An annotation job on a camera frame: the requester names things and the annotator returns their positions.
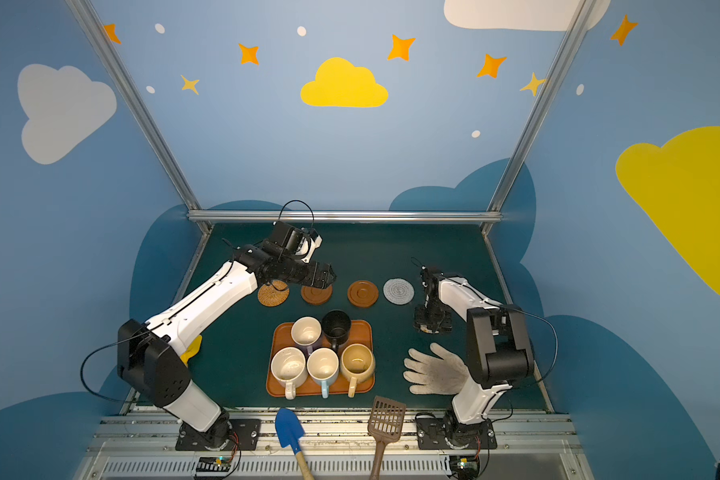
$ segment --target star decal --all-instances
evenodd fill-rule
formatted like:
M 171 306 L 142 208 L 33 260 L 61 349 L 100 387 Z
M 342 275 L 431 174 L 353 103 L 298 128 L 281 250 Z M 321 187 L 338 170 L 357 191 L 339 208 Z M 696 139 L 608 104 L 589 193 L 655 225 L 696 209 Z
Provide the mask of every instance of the star decal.
M 255 63 L 259 64 L 259 61 L 256 59 L 256 52 L 259 50 L 259 47 L 246 47 L 243 46 L 242 43 L 239 43 L 240 50 L 242 51 L 242 60 L 240 61 L 240 64 L 244 63 Z
M 411 45 L 413 44 L 415 38 L 409 38 L 408 40 L 403 40 L 401 38 L 397 38 L 396 36 L 392 36 L 392 51 L 389 53 L 389 56 L 387 57 L 387 60 L 392 60 L 393 58 L 402 58 L 406 62 L 408 61 L 408 50 L 411 48 Z
M 115 35 L 115 24 L 105 25 L 104 31 L 106 32 L 106 36 L 109 37 L 112 42 L 123 44 L 117 35 Z
M 493 58 L 489 54 L 485 55 L 485 64 L 483 65 L 483 69 L 480 70 L 480 73 L 478 73 L 478 77 L 482 77 L 483 75 L 490 75 L 493 78 L 496 78 L 496 75 L 499 74 L 499 65 L 506 60 L 507 57 L 504 58 Z
M 533 72 L 530 74 L 530 83 L 520 89 L 520 91 L 523 90 L 530 90 L 534 93 L 534 96 L 536 96 L 536 91 L 538 90 L 538 87 L 541 86 L 542 83 L 546 82 L 546 78 L 542 78 L 539 80 L 536 78 L 536 72 Z
M 618 40 L 619 45 L 623 45 L 624 41 L 626 40 L 626 36 L 632 32 L 632 29 L 636 27 L 637 23 L 632 23 L 630 20 L 624 15 L 624 20 L 621 22 L 621 26 L 618 30 L 616 30 L 616 33 L 614 33 L 614 36 L 611 37 L 611 40 Z
M 197 89 L 195 88 L 195 85 L 196 85 L 197 82 L 199 82 L 199 81 L 200 81 L 200 80 L 195 80 L 194 82 L 190 82 L 189 80 L 187 80 L 186 78 L 184 78 L 184 86 L 183 86 L 181 89 L 182 89 L 182 90 L 191 90 L 191 91 L 195 92 L 195 94 L 198 94 L 198 95 L 199 95 L 199 93 L 197 93 Z

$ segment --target white mug handle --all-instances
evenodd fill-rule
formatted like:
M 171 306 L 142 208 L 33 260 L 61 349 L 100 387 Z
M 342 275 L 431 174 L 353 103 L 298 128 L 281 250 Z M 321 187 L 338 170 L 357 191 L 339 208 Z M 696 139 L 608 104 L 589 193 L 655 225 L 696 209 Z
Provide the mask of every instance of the white mug handle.
M 293 381 L 286 382 L 286 398 L 288 400 L 296 398 L 296 388 L 293 385 Z
M 355 389 L 358 387 L 358 378 L 354 376 L 352 380 L 349 380 L 349 398 L 355 398 Z

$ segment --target glove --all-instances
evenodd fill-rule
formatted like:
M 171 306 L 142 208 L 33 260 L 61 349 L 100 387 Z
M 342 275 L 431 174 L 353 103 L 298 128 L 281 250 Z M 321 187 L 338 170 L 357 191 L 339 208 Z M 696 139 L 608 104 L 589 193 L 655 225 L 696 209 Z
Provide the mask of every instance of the glove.
M 429 393 L 455 395 L 459 393 L 469 377 L 469 370 L 467 370 L 464 361 L 461 360 L 461 357 L 447 351 L 437 343 L 431 343 L 429 349 L 440 358 L 410 349 L 408 354 L 413 360 L 405 359 L 403 361 L 405 368 L 413 370 L 412 372 L 404 372 L 403 377 L 411 383 L 418 384 L 411 385 L 409 388 L 411 393 L 416 395 L 427 395 Z

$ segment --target brown tray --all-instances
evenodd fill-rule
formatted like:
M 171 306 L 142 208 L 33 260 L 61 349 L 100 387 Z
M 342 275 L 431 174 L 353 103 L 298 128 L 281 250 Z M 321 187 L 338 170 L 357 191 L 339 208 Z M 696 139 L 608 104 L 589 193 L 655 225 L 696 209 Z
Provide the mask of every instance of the brown tray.
M 274 358 L 275 354 L 278 353 L 280 350 L 286 348 L 287 346 L 296 346 L 296 344 L 293 342 L 293 339 L 291 338 L 292 326 L 293 322 L 281 323 L 275 329 L 275 335 L 272 337 L 272 351 L 269 353 L 270 363 L 272 362 L 272 358 Z M 352 328 L 349 330 L 349 340 L 347 340 L 343 347 L 338 349 L 339 359 L 341 359 L 342 352 L 344 351 L 346 346 L 353 343 L 362 343 L 367 348 L 371 349 L 371 351 L 373 352 L 373 334 L 371 332 L 370 323 L 366 322 L 365 320 L 352 321 Z M 326 340 L 325 336 L 323 336 L 322 338 L 322 346 L 331 346 L 331 344 Z M 266 371 L 267 393 L 274 397 L 285 397 L 286 388 L 280 385 L 280 383 L 275 380 L 275 377 L 272 376 L 272 370 L 269 369 L 269 365 L 267 366 Z M 355 395 L 358 393 L 366 393 L 368 390 L 372 389 L 375 381 L 376 374 L 374 372 L 370 379 L 365 380 L 363 383 L 358 383 L 357 388 L 355 389 Z M 344 378 L 344 375 L 342 375 L 341 373 L 338 374 L 338 378 L 333 383 L 333 385 L 328 388 L 329 395 L 340 393 L 343 393 L 344 395 L 349 393 L 349 380 Z M 322 395 L 320 385 L 315 383 L 315 381 L 312 380 L 310 376 L 307 377 L 306 382 L 304 382 L 302 386 L 296 389 L 296 396 L 307 395 Z

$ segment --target black mug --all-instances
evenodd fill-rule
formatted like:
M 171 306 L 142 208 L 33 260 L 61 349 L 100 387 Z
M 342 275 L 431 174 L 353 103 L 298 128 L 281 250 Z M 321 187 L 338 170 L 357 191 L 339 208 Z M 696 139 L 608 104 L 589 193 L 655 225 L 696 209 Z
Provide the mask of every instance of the black mug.
M 331 349 L 338 352 L 338 348 L 349 340 L 349 329 L 352 327 L 352 321 L 346 312 L 331 310 L 320 320 L 320 327 L 322 327 L 322 332 L 331 343 Z

